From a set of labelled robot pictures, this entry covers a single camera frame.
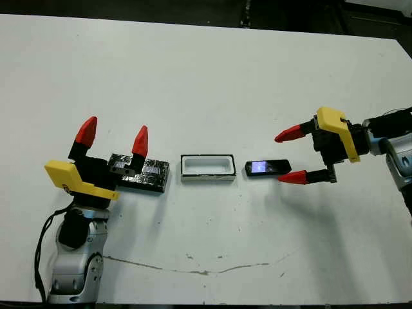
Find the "yellow plastic part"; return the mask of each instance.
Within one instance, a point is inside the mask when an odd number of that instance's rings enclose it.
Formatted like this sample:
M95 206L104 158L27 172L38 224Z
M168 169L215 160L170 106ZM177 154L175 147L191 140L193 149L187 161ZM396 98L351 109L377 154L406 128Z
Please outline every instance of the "yellow plastic part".
M339 134L349 161L352 163L359 162L360 158L353 143L352 135L347 123L343 121L346 119L345 114L333 108L319 108L316 114L319 128Z
M118 199L119 194L116 191L95 187L92 183L83 182L76 165L72 163L50 160L44 168L58 188L109 200Z

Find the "floor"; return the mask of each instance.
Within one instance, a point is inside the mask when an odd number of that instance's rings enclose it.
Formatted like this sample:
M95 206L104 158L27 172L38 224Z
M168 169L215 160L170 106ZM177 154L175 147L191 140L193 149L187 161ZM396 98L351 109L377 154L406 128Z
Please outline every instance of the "floor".
M412 57L412 18L400 12L352 5L341 0L2 0L0 14L50 15L195 24L233 28L332 33L396 39ZM152 308L173 306L108 305L96 308ZM193 306L174 306L193 308ZM411 304L302 306L307 309L411 308ZM33 304L0 303L0 308L35 308ZM282 308L299 308L284 306Z

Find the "mobile phone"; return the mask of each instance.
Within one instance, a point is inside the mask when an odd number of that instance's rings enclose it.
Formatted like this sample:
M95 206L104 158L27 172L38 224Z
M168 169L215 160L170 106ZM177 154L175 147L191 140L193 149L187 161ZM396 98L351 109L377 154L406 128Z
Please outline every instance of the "mobile phone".
M247 176L261 176L287 174L292 168L288 160L263 160L246 162L245 170Z

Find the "red gripper tip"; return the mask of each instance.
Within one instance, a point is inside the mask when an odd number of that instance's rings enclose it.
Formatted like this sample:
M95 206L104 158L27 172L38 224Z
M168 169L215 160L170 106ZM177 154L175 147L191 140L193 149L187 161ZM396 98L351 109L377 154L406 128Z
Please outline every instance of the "red gripper tip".
M306 185L308 180L306 179L306 171L291 172L286 175L282 175L277 178L280 182L295 183L297 185Z
M134 155L141 155L145 158L147 156L148 143L149 143L149 134L147 133L147 127L142 126L139 133L137 133L137 136L135 138L135 143L133 144L133 148L131 149L131 152Z
M286 140L295 140L301 137L304 137L304 133L301 129L301 125L297 124L296 126L290 127L289 129L284 130L279 135L277 135L275 137L275 142L281 143Z
M79 129L75 141L90 148L91 145L93 145L93 141L95 140L96 126L96 116L92 116L87 119L85 123L83 123L83 126Z

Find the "white table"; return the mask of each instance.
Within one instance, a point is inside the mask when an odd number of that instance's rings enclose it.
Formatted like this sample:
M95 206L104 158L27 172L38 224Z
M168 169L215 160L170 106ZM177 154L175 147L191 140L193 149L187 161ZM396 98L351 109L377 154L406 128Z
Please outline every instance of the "white table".
M0 15L0 299L40 300L40 229L71 201L43 165L67 160L96 115L89 155L128 154L147 124L149 157L171 164L164 194L121 191L111 204L104 252L130 263L106 258L99 302L409 301L411 218L384 157L338 164L338 184L307 186L251 180L243 166L287 158L295 171L321 169L310 137L274 135L320 106L357 123L411 98L412 61L392 40ZM236 179L183 184L180 155L191 153L233 154ZM43 244L47 285L58 223Z

